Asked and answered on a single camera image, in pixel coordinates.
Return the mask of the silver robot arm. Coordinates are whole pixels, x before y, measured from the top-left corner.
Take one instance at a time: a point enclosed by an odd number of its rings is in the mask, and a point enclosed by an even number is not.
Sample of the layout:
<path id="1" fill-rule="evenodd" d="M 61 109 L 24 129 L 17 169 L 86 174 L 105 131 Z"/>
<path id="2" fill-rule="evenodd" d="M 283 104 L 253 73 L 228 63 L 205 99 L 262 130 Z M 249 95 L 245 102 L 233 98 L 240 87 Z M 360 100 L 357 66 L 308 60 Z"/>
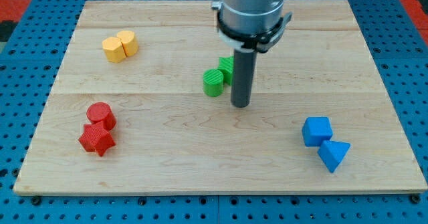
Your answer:
<path id="1" fill-rule="evenodd" d="M 220 38 L 234 49 L 267 52 L 282 37 L 292 14 L 282 15 L 284 0 L 216 0 Z"/>

